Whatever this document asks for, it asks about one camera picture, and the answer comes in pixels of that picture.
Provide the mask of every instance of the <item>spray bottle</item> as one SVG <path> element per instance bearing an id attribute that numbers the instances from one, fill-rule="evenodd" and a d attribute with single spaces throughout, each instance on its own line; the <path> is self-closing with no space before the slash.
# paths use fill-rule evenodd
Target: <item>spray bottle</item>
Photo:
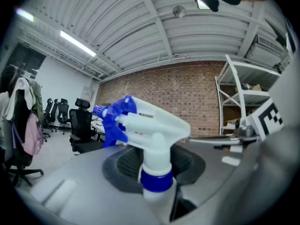
<path id="1" fill-rule="evenodd" d="M 168 223 L 176 193 L 170 147 L 190 135 L 190 125 L 130 95 L 109 107 L 95 106 L 93 112 L 103 119 L 104 148 L 115 145 L 119 140 L 125 145 L 143 149 L 143 196 L 162 221 Z"/>

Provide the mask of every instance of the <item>purple strap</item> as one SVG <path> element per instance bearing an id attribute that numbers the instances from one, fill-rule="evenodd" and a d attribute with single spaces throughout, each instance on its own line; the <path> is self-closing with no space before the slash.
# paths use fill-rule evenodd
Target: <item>purple strap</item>
<path id="1" fill-rule="evenodd" d="M 17 138 L 18 138 L 18 140 L 19 140 L 19 143 L 22 145 L 23 142 L 22 142 L 22 140 L 21 140 L 21 138 L 20 138 L 20 136 L 19 136 L 19 134 L 18 134 L 17 129 L 15 128 L 15 123 L 14 123 L 14 122 L 13 122 L 13 125 L 12 125 L 12 127 L 11 127 L 11 131 L 12 131 L 12 135 L 13 135 L 13 148 L 16 148 L 16 146 L 15 146 L 15 136 L 14 136 L 14 135 L 17 136 Z"/>

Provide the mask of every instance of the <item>ceiling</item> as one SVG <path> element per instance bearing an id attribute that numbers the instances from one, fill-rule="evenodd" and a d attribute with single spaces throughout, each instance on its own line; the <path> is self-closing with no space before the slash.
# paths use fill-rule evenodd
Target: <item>ceiling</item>
<path id="1" fill-rule="evenodd" d="M 173 15 L 176 5 L 185 17 Z M 176 62 L 244 57 L 256 34 L 276 38 L 265 19 L 286 32 L 271 0 L 220 1 L 217 13 L 199 10 L 195 0 L 27 0 L 22 9 L 34 21 L 16 16 L 20 41 L 100 82 Z M 62 38 L 61 30 L 96 56 Z"/>

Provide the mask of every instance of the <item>white panel on wall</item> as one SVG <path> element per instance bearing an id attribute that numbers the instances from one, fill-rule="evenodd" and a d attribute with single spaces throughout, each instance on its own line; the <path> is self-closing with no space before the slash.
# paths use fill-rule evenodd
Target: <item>white panel on wall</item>
<path id="1" fill-rule="evenodd" d="M 68 68 L 59 61 L 46 57 L 40 67 L 36 79 L 41 86 L 43 109 L 47 107 L 47 99 L 53 101 L 61 98 L 68 101 L 69 110 L 78 107 L 75 106 L 77 98 L 81 97 L 83 87 L 90 87 L 91 79 Z M 56 111 L 56 120 L 52 125 L 59 125 L 57 121 L 58 109 Z"/>

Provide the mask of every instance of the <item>electrical box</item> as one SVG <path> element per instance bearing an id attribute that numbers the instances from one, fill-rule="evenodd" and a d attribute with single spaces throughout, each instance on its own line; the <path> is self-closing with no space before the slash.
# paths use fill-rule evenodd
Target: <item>electrical box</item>
<path id="1" fill-rule="evenodd" d="M 92 96 L 93 96 L 93 90 L 88 87 L 83 87 L 80 98 L 90 102 Z"/>

